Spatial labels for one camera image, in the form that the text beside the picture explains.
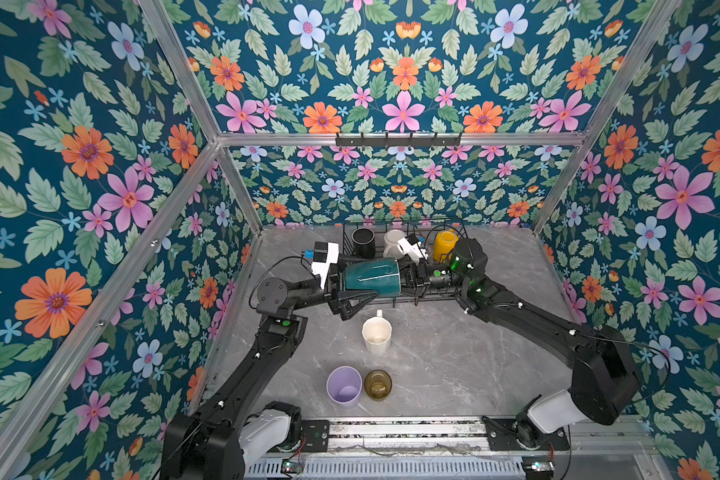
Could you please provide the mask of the cream mug green handle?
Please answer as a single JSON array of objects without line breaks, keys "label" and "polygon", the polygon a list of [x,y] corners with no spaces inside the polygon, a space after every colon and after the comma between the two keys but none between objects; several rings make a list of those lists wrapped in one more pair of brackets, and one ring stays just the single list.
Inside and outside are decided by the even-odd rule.
[{"label": "cream mug green handle", "polygon": [[401,294],[401,275],[398,261],[381,258],[349,265],[343,274],[346,290],[371,290],[382,298]]}]

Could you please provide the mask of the yellow mug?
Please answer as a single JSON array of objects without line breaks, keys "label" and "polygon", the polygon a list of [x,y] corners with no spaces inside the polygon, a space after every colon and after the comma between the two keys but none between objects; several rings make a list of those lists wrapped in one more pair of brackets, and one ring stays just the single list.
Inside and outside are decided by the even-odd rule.
[{"label": "yellow mug", "polygon": [[433,259],[438,263],[444,263],[459,239],[460,237],[454,231],[440,231],[433,244]]}]

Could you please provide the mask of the red interior white mug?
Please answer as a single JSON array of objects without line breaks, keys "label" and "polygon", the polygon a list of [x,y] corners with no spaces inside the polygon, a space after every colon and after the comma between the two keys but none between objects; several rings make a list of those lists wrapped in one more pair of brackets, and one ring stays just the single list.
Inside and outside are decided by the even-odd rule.
[{"label": "red interior white mug", "polygon": [[406,234],[404,231],[399,229],[388,230],[384,235],[384,258],[400,259],[404,256],[404,253],[400,250],[399,241],[405,239]]}]

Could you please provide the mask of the black mug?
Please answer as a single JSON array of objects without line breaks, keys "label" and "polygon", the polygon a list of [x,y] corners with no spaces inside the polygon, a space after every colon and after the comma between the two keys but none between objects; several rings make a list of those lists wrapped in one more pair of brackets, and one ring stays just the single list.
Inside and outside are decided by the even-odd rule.
[{"label": "black mug", "polygon": [[375,232],[370,228],[362,227],[351,234],[352,253],[363,259],[373,259],[376,255]]}]

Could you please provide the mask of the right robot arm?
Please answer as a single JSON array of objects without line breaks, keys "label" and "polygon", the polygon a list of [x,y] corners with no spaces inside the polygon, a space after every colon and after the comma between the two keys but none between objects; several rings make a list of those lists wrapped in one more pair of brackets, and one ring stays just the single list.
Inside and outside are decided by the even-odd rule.
[{"label": "right robot arm", "polygon": [[405,260],[401,293],[416,299],[446,292],[465,314],[513,331],[544,348],[571,371],[568,388],[530,401],[508,429],[535,449],[583,420],[612,425],[643,384],[628,342],[616,329],[576,324],[521,298],[486,275],[487,254],[472,238],[458,240],[441,262]]}]

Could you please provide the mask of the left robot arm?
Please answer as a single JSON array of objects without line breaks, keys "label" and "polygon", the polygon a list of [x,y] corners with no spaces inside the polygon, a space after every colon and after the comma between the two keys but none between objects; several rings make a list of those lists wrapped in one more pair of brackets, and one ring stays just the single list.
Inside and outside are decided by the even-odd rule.
[{"label": "left robot arm", "polygon": [[378,297],[375,290],[346,290],[317,276],[299,282],[262,280],[256,290],[261,316],[249,352],[216,393],[191,415],[176,415],[165,436],[157,479],[242,479],[270,452],[286,454],[280,474],[304,470],[296,457],[328,449],[330,423],[305,420],[299,407],[273,401],[252,408],[278,370],[294,355],[307,329],[300,310],[327,304],[347,320]]}]

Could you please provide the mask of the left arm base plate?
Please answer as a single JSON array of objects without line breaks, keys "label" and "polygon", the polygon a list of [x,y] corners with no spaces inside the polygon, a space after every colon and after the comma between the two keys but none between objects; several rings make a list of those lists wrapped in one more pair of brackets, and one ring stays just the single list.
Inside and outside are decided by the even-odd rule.
[{"label": "left arm base plate", "polygon": [[267,453],[324,453],[328,451],[331,422],[327,419],[302,420],[298,430],[291,426],[286,439]]}]

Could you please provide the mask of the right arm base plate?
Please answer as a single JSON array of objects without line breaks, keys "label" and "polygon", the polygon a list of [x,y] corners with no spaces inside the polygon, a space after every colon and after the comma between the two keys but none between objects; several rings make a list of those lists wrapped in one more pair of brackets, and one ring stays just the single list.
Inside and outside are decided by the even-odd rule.
[{"label": "right arm base plate", "polygon": [[492,451],[568,451],[570,441],[563,428],[553,433],[544,433],[528,419],[480,418],[486,430],[486,437]]}]

